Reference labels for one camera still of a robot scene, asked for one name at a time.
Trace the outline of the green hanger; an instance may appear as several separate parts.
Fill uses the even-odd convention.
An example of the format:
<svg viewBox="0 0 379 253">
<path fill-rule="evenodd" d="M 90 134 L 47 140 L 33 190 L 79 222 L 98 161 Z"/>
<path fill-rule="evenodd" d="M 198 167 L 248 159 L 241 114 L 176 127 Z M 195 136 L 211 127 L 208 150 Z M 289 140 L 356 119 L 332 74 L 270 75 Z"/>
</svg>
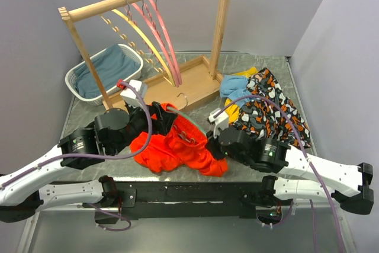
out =
<svg viewBox="0 0 379 253">
<path fill-rule="evenodd" d="M 196 129 L 198 129 L 204 136 L 206 136 L 206 134 L 207 134 L 206 131 L 198 123 L 196 123 L 194 120 L 192 120 L 188 114 L 186 114 L 185 112 L 182 111 L 188 107 L 189 99 L 188 99 L 187 95 L 184 94 L 183 92 L 180 92 L 177 95 L 177 97 L 180 97 L 180 96 L 182 96 L 185 100 L 184 107 L 181 108 L 180 110 L 177 108 L 173 108 L 173 107 L 167 107 L 167 110 L 183 117 L 184 119 L 189 121 Z"/>
</svg>

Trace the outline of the orange shorts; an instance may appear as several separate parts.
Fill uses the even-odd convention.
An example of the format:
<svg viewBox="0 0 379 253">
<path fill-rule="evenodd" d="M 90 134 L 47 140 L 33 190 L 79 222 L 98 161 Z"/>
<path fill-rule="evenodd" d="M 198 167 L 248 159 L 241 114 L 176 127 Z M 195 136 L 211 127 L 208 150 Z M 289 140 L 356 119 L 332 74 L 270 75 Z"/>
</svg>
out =
<svg viewBox="0 0 379 253">
<path fill-rule="evenodd" d="M 171 103 L 162 107 L 176 108 Z M 154 173 L 173 171 L 179 166 L 187 166 L 200 174 L 221 177 L 228 170 L 226 159 L 214 159 L 205 148 L 207 138 L 189 121 L 177 116 L 171 131 L 166 135 L 155 134 L 145 150 L 134 156 L 134 160 Z"/>
</svg>

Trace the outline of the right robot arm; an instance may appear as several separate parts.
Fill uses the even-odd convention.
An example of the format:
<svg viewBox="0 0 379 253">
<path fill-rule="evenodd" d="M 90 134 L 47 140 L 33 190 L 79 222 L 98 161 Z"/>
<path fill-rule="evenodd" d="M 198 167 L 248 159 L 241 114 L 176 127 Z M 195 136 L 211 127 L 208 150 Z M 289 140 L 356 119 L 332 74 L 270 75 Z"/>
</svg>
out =
<svg viewBox="0 0 379 253">
<path fill-rule="evenodd" d="M 216 160 L 231 158 L 264 174 L 261 189 L 245 195 L 257 206 L 271 207 L 279 201 L 331 201 L 342 210 L 359 215 L 371 213 L 374 192 L 371 164 L 345 165 L 314 155 L 275 139 L 254 139 L 228 127 L 206 134 L 206 149 Z"/>
</svg>

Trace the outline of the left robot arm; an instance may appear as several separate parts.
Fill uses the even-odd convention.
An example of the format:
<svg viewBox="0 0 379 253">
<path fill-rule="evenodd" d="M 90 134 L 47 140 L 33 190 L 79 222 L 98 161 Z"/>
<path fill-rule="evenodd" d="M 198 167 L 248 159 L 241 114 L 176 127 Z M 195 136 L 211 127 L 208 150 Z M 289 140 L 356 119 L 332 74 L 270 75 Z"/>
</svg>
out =
<svg viewBox="0 0 379 253">
<path fill-rule="evenodd" d="M 154 134 L 167 135 L 177 114 L 159 103 L 130 107 L 128 111 L 112 108 L 98 115 L 84 128 L 78 128 L 52 147 L 41 158 L 8 175 L 1 176 L 1 221 L 26 220 L 44 209 L 83 203 L 109 207 L 119 202 L 113 178 L 58 184 L 59 177 L 79 172 L 108 159 L 121 160 L 119 154 L 142 133 L 144 145 L 125 158 L 140 154 Z"/>
</svg>

